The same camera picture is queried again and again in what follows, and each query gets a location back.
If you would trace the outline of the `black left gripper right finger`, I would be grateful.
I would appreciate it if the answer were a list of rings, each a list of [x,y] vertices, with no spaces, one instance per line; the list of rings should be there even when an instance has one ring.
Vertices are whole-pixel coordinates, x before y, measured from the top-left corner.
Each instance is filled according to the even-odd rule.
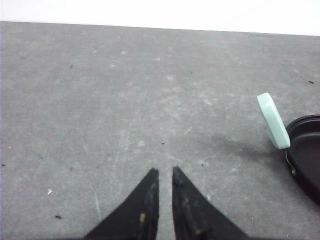
[[[210,204],[178,166],[172,170],[171,203],[177,240],[242,240],[248,237]]]

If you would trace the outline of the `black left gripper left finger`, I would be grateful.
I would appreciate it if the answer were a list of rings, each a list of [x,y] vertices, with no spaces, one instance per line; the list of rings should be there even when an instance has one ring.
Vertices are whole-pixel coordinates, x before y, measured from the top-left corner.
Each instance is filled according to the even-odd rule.
[[[85,240],[155,240],[159,220],[159,171],[149,170],[130,195]]]

